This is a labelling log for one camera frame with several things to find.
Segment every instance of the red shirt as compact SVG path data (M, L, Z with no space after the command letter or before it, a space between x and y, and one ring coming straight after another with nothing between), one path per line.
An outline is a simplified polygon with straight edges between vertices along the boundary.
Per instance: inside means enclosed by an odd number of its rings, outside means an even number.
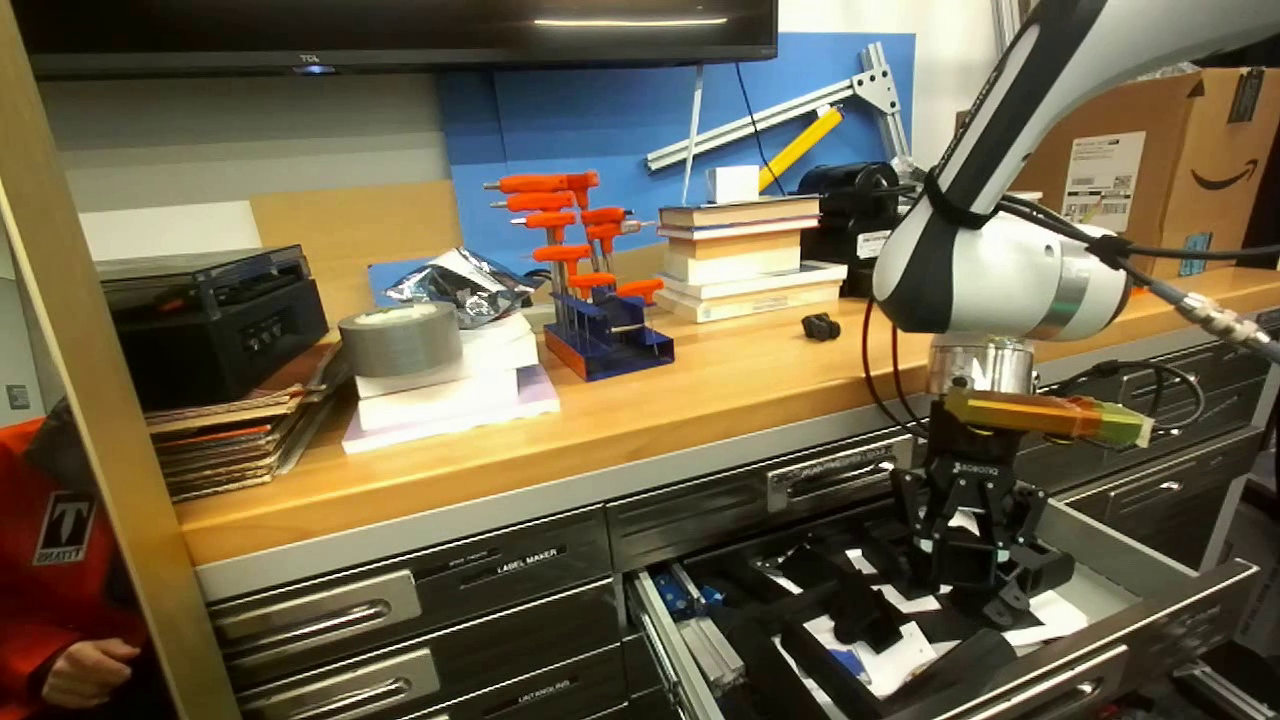
M0 720L45 707L37 672L72 640L145 640L139 612L103 599L117 554L103 508L25 464L37 428L0 428Z

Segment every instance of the cardboard box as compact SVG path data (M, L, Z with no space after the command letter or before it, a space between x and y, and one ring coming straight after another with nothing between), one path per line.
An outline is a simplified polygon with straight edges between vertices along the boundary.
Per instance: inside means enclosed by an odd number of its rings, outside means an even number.
M1016 193L1134 245L1238 247L1280 122L1280 73L1201 66L1110 89L1062 115ZM1201 261L1134 261L1197 275Z

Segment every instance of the tape roll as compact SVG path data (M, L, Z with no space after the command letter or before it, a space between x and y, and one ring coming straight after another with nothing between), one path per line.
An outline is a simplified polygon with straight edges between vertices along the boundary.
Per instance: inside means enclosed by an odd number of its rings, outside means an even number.
M407 305L339 322L357 376L418 376L461 362L464 341L453 306Z

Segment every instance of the wooden countertop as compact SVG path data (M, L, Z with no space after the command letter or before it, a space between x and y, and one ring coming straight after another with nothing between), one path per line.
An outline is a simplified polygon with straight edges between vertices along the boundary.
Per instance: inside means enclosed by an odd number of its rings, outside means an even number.
M1209 273L1185 281L1237 310L1280 305L1275 273ZM542 360L560 388L560 415L477 428L443 440L415 440L385 452L345 454L337 411L295 473L227 497L178 502L178 529L196 564L235 558L429 508L467 502L560 475L633 464L759 428L872 403L858 368L862 305L827 306L842 332L808 342L800 310L731 322L663 322L675 362L600 383L574 379ZM1187 327L1152 297L1130 297L1125 315L1090 341L1041 342L1041 360L1098 352ZM890 395L887 318L872 322L872 376ZM929 335L898 335L902 388L922 388Z

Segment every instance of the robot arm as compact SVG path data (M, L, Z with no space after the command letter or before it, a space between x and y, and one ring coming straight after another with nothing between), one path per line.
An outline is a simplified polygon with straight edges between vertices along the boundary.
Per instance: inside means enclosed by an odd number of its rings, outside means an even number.
M1001 213L1043 133L1087 95L1280 33L1280 0L1041 0L989 77L973 122L874 261L874 301L902 332L1090 335L1125 273L1053 228Z

